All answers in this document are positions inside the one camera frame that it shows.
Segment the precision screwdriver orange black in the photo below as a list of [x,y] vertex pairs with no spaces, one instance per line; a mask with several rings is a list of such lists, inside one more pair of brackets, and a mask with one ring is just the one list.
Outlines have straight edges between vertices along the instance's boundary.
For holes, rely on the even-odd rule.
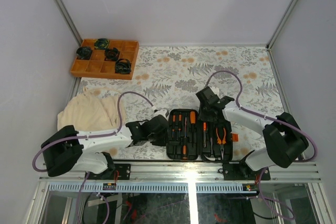
[[176,115],[174,114],[173,116],[172,116],[172,140],[174,140],[174,132],[175,132],[175,121],[176,121]]

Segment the small black orange screwdriver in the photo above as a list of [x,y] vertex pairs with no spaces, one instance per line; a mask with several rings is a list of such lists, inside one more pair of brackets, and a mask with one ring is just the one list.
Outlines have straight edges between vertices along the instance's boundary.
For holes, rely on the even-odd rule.
[[182,131],[182,114],[179,114],[178,117],[178,136],[181,137],[181,131]]

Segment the black plastic tool case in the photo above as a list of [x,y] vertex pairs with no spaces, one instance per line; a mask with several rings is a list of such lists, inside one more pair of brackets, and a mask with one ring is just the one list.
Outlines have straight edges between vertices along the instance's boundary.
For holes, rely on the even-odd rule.
[[[190,125],[190,112],[195,111],[196,112],[196,125],[195,125],[195,131],[194,131],[194,143],[191,143],[191,125]],[[176,121],[175,121],[175,134],[174,134],[174,140],[172,140],[172,116],[176,115]],[[181,137],[179,137],[179,131],[178,131],[178,115],[182,114],[182,131],[181,131]],[[183,137],[184,137],[184,119],[187,118],[187,138],[188,138],[188,155],[187,160],[182,159],[182,147],[183,147]],[[167,138],[166,138],[166,155],[168,158],[174,160],[174,161],[195,161],[197,159],[201,159],[204,161],[201,157],[202,155],[202,147],[203,147],[203,122],[198,118],[198,112],[196,110],[191,109],[174,109],[170,112],[168,123],[169,128],[167,131]],[[215,147],[217,148],[215,150],[215,153],[219,155],[220,161],[213,162],[213,163],[228,163],[233,160],[233,143],[238,141],[238,134],[232,132],[232,126],[231,123],[228,121],[224,121],[223,123],[213,123],[214,129],[215,129]],[[219,145],[217,144],[217,137],[216,137],[216,128],[217,127],[224,127],[226,129],[227,135],[226,135],[226,144],[225,144],[225,155],[224,155],[224,161],[221,160],[221,153]]]

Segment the steel claw hammer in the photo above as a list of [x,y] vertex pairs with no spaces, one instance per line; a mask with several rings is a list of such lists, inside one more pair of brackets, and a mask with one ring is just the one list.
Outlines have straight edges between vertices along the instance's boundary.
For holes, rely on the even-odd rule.
[[215,135],[214,135],[214,124],[211,122],[206,122],[206,130],[203,131],[205,133],[205,144],[202,147],[202,159],[206,162],[217,162],[220,161],[219,155],[215,153],[217,149],[215,147]]

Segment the large black orange screwdriver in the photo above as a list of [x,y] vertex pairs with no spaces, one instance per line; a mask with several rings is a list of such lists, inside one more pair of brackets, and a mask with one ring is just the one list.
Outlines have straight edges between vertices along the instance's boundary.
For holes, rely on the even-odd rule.
[[184,137],[183,137],[183,147],[182,147],[182,159],[187,160],[187,155],[188,155],[188,138],[187,138],[187,133],[186,133],[186,128],[187,128],[187,118],[184,119]]

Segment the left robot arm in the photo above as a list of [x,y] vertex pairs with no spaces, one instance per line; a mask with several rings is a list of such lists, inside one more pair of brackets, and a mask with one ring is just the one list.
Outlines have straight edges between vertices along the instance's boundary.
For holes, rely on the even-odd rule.
[[112,179],[117,174],[112,148],[127,148],[141,141],[164,140],[168,130],[165,115],[129,122],[121,129],[85,132],[67,125],[41,145],[46,172],[57,177],[67,172],[86,172],[89,179]]

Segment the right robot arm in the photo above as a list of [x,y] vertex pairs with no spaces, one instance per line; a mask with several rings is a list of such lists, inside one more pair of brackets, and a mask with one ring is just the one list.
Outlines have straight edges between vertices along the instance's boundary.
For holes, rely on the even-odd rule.
[[264,168],[288,168],[308,148],[307,138],[289,113],[269,119],[256,111],[244,109],[231,97],[219,98],[210,87],[203,88],[196,96],[200,101],[201,121],[216,124],[235,122],[264,138],[265,148],[249,152],[238,163],[223,163],[225,180],[261,179]]

